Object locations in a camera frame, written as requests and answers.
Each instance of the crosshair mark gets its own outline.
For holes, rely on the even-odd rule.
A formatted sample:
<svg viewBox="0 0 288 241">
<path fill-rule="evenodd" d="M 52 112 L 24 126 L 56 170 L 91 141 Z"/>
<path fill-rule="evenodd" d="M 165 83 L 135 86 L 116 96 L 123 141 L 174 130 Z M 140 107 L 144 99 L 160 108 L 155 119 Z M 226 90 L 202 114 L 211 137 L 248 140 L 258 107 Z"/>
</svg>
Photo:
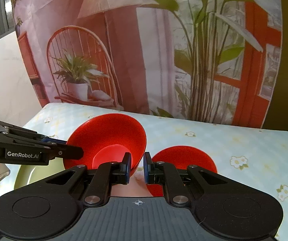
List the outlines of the crosshair mark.
<svg viewBox="0 0 288 241">
<path fill-rule="evenodd" d="M 140 205 L 142 205 L 142 204 L 145 203 L 145 202 L 143 202 L 143 201 L 141 201 L 141 200 L 136 200 L 136 201 L 133 202 L 133 203 L 135 203 L 136 205 L 140 206 Z"/>
</svg>

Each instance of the gray ribbed panel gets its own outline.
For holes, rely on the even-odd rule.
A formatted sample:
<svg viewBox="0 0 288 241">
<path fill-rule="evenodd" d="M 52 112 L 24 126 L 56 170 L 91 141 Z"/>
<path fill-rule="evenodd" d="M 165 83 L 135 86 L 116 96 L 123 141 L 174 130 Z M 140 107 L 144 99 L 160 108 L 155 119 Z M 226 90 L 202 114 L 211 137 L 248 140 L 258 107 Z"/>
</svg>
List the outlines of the gray ribbed panel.
<svg viewBox="0 0 288 241">
<path fill-rule="evenodd" d="M 67 232 L 49 241 L 218 241 L 199 227 L 186 208 L 164 198 L 112 197 L 103 207 L 88 208 Z"/>
</svg>

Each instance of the red bowl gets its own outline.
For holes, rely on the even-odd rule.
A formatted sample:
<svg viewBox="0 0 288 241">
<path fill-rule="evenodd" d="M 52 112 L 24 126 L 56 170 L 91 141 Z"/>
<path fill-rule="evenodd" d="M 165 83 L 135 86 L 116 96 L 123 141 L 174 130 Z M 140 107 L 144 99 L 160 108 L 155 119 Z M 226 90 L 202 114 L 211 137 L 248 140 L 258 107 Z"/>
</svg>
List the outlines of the red bowl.
<svg viewBox="0 0 288 241">
<path fill-rule="evenodd" d="M 177 169 L 186 169 L 188 165 L 198 165 L 204 169 L 217 173 L 212 158 L 204 151 L 190 146 L 173 146 L 157 153 L 152 161 L 164 161 L 172 163 Z M 148 190 L 154 197 L 163 196 L 163 188 L 160 185 L 148 185 Z"/>
<path fill-rule="evenodd" d="M 69 137 L 67 144 L 81 147 L 84 156 L 79 160 L 64 159 L 65 169 L 78 164 L 96 169 L 105 162 L 121 162 L 125 152 L 130 152 L 132 175 L 145 152 L 146 133 L 136 119 L 121 113 L 110 113 L 80 125 Z"/>
</svg>

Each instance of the white wall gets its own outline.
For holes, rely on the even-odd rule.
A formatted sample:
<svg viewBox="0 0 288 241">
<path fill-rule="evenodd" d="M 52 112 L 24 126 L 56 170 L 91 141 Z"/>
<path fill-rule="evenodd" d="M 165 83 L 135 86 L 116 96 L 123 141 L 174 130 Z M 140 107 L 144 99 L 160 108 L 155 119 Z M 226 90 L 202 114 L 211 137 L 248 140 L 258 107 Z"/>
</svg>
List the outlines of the white wall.
<svg viewBox="0 0 288 241">
<path fill-rule="evenodd" d="M 10 33 L 0 39 L 0 121 L 23 126 L 40 109 L 16 34 Z"/>
</svg>

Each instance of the white flower pot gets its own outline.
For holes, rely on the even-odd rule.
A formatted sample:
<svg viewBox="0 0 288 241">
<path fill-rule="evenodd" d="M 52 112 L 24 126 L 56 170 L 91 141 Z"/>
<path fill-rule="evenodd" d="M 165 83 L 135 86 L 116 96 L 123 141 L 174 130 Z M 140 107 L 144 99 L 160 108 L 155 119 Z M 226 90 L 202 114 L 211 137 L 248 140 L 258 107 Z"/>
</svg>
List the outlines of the white flower pot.
<svg viewBox="0 0 288 241">
<path fill-rule="evenodd" d="M 75 98 L 87 101 L 88 85 L 86 83 L 67 83 L 68 92 Z"/>
</svg>

